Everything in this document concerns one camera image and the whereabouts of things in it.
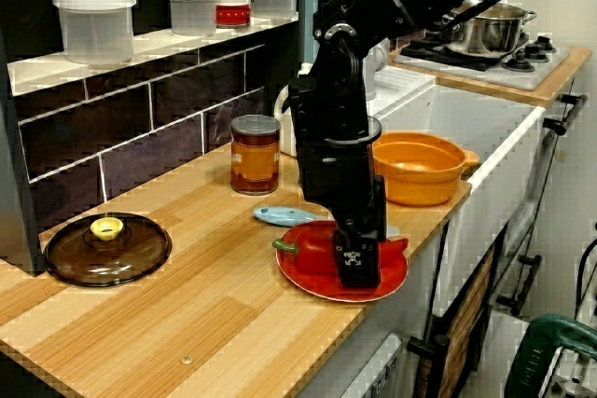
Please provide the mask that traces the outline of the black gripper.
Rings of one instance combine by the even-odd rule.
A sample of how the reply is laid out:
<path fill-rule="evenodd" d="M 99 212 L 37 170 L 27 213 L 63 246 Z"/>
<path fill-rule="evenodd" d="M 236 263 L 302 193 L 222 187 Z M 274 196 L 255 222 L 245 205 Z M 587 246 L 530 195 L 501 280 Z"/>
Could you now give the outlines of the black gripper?
<path fill-rule="evenodd" d="M 344 288 L 374 289 L 381 282 L 378 241 L 386 239 L 386 199 L 383 178 L 374 170 L 377 139 L 296 143 L 303 197 L 330 211 L 339 228 L 332 246 Z"/>

